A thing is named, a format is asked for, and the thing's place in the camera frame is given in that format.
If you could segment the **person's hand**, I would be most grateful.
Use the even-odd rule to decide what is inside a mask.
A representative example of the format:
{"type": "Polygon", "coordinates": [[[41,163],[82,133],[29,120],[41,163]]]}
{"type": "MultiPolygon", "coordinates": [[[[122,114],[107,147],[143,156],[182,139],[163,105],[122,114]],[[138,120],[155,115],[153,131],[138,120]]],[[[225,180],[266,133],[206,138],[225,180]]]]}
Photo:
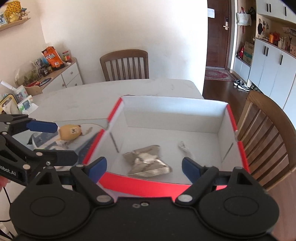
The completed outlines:
{"type": "Polygon", "coordinates": [[[0,191],[7,185],[7,178],[4,178],[4,177],[0,177],[0,191]]]}

